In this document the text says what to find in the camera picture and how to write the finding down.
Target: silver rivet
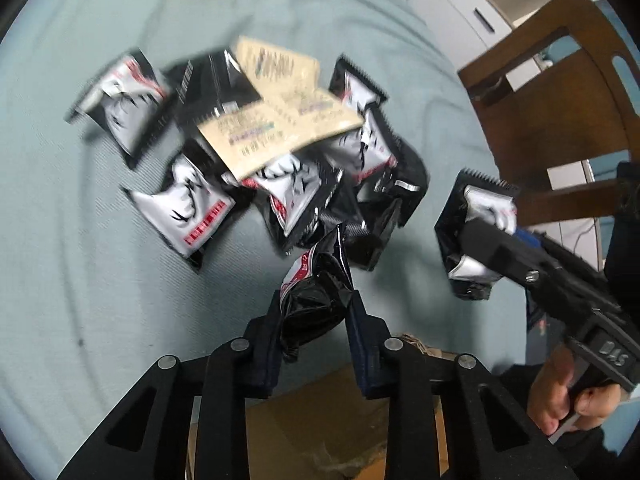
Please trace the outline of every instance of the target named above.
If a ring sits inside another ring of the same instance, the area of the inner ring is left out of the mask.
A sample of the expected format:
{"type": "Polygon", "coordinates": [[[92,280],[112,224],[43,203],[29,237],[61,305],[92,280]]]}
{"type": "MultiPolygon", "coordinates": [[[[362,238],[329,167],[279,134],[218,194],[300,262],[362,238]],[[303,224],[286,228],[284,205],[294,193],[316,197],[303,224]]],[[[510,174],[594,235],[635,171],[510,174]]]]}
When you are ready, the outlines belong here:
{"type": "Polygon", "coordinates": [[[400,341],[397,337],[390,337],[385,341],[385,347],[394,352],[401,349],[403,346],[402,341],[400,341]]]}
{"type": "Polygon", "coordinates": [[[169,370],[175,366],[178,361],[172,355],[165,355],[158,359],[158,367],[162,370],[169,370]]]}
{"type": "Polygon", "coordinates": [[[472,355],[462,354],[458,358],[458,364],[463,368],[466,368],[467,370],[471,370],[471,368],[475,368],[477,363],[478,361],[476,361],[476,358],[473,357],[472,355]]]}
{"type": "Polygon", "coordinates": [[[244,339],[244,338],[238,338],[238,339],[234,339],[231,342],[231,349],[235,350],[236,352],[241,352],[242,350],[246,350],[247,348],[249,348],[249,342],[244,339]]]}
{"type": "Polygon", "coordinates": [[[524,277],[527,283],[535,283],[540,277],[540,273],[537,270],[530,270],[524,277]]]}

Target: human hand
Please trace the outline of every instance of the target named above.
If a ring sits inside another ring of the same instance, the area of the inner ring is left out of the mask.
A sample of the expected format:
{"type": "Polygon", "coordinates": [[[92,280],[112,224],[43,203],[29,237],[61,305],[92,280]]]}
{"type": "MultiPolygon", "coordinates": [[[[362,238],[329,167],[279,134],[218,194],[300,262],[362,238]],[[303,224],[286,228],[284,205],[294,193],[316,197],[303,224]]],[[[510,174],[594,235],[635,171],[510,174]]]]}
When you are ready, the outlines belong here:
{"type": "MultiPolygon", "coordinates": [[[[558,429],[560,421],[570,411],[569,384],[574,376],[574,355],[564,345],[558,345],[533,381],[527,402],[527,415],[547,436],[558,429]]],[[[580,418],[569,429],[590,430],[601,425],[620,403],[619,384],[587,388],[574,402],[580,418]]]]}

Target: chair backrest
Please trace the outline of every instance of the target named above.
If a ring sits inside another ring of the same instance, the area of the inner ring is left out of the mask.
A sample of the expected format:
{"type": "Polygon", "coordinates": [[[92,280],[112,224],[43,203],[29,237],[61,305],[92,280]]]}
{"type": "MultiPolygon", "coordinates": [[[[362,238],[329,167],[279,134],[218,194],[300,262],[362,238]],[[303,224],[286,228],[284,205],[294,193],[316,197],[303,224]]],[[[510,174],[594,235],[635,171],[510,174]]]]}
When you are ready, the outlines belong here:
{"type": "Polygon", "coordinates": [[[591,0],[552,0],[460,70],[502,178],[523,183],[547,168],[626,149],[640,161],[640,118],[616,56],[640,83],[631,53],[591,0]],[[563,36],[581,49],[513,91],[504,76],[563,36]]]}

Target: wooden chair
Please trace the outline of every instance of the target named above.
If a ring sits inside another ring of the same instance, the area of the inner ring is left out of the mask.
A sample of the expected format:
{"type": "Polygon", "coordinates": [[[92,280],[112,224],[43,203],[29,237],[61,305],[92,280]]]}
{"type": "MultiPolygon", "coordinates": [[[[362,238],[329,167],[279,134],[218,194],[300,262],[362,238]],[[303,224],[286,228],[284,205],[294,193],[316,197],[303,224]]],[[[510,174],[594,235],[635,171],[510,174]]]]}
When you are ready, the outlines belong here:
{"type": "Polygon", "coordinates": [[[614,213],[615,179],[542,191],[530,183],[547,168],[621,150],[640,162],[640,118],[612,64],[615,56],[638,84],[635,60],[591,0],[552,0],[460,70],[500,177],[523,187],[520,225],[614,213]],[[581,49],[513,91],[505,74],[563,36],[581,49]]]}

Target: drawer handle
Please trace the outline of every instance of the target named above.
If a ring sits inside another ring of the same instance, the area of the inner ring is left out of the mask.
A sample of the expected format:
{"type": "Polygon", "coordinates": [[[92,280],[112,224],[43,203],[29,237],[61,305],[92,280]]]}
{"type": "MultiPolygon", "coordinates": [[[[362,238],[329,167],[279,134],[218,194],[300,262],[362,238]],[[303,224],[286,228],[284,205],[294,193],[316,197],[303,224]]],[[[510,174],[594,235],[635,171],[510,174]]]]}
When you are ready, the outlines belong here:
{"type": "Polygon", "coordinates": [[[486,30],[488,30],[492,34],[495,34],[495,29],[491,26],[491,23],[487,21],[487,19],[482,15],[482,12],[480,12],[477,8],[474,9],[474,15],[480,21],[480,23],[484,25],[484,28],[486,30]]]}

